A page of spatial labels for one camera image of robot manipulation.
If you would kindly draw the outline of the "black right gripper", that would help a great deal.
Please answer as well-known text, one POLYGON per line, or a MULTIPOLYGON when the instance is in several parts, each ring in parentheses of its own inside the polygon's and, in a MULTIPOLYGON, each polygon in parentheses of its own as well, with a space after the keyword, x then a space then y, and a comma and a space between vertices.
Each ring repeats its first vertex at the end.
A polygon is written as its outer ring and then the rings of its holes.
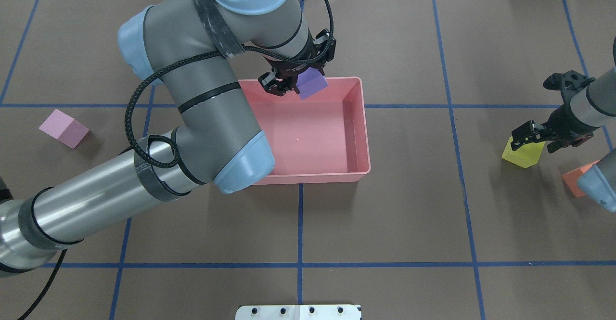
POLYGON ((548 153, 552 154, 569 146, 578 147, 592 138, 597 128, 590 127, 576 118, 571 103, 572 99, 594 80, 594 77, 587 77, 573 70, 563 74, 550 75, 543 82, 543 87, 547 90, 558 90, 563 99, 563 105, 554 110, 543 124, 529 120, 513 129, 511 131, 511 149, 517 151, 527 144, 550 141, 547 150, 548 153))

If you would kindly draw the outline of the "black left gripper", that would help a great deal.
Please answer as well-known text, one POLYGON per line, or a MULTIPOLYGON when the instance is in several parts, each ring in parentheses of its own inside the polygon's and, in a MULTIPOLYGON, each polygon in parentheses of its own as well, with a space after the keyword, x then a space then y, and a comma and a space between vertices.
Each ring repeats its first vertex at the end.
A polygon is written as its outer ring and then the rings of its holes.
POLYGON ((308 34, 302 51, 295 57, 289 56, 289 58, 295 61, 308 61, 308 59, 316 59, 316 61, 309 64, 298 64, 265 56, 273 72, 261 75, 258 82, 268 94, 279 97, 285 96, 287 92, 298 94, 297 76, 308 68, 314 68, 317 75, 325 77, 325 64, 334 59, 335 52, 336 39, 332 37, 330 30, 323 29, 316 35, 316 38, 308 34))

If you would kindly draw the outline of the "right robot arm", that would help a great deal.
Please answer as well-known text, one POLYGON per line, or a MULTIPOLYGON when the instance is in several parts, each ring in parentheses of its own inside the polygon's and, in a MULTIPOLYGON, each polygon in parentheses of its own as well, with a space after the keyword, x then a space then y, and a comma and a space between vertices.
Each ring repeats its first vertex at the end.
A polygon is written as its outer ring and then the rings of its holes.
MULTIPOLYGON (((570 70, 554 73, 543 82, 546 90, 559 92, 562 103, 539 123, 526 121, 513 129, 501 157, 528 168, 536 165, 543 150, 549 154, 579 148, 597 131, 615 122, 615 66, 590 77, 570 70)), ((615 150, 589 159, 587 166, 564 174, 564 182, 607 212, 615 212, 615 150)))

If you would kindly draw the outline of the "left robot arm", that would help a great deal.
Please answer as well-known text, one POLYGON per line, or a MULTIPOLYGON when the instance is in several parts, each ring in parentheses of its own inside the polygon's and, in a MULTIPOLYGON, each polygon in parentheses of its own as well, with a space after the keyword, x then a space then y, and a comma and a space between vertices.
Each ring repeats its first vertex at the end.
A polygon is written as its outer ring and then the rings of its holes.
POLYGON ((24 200, 1 193, 1 276, 48 263, 109 226, 214 183, 233 193, 275 166, 229 59, 253 51, 266 93, 333 59, 330 28, 311 35, 298 0, 164 0, 125 22, 117 43, 141 83, 125 111, 129 149, 24 200))

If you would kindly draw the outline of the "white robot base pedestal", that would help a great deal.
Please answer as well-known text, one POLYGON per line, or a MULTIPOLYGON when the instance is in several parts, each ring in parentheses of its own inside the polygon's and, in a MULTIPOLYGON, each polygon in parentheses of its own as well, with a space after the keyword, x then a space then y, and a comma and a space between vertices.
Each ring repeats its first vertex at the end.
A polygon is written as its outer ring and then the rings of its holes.
POLYGON ((361 320, 360 305, 246 305, 237 309, 236 320, 361 320))

